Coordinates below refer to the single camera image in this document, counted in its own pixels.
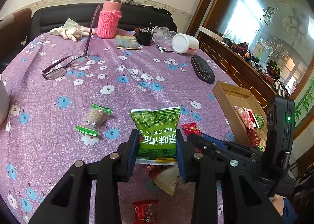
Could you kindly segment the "person's hand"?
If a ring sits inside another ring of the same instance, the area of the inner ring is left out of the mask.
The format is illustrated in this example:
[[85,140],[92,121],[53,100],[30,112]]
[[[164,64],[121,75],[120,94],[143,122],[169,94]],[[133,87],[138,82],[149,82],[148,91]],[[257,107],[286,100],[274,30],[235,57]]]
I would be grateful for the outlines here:
[[269,200],[278,211],[279,215],[282,216],[284,213],[284,199],[285,197],[275,194],[273,197],[270,197]]

